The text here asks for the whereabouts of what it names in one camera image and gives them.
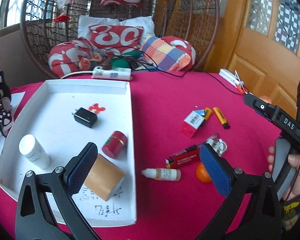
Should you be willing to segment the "right hand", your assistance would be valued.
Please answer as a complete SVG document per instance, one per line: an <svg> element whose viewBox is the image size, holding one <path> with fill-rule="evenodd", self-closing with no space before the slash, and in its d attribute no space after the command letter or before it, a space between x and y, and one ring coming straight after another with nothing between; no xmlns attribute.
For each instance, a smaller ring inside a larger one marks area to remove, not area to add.
<svg viewBox="0 0 300 240"><path fill-rule="evenodd" d="M288 190L283 195L283 199L285 201L290 201L291 199L300 196L300 155L290 154L288 156L288 163L296 170L296 177L294 178L294 182L290 184Z"/></svg>

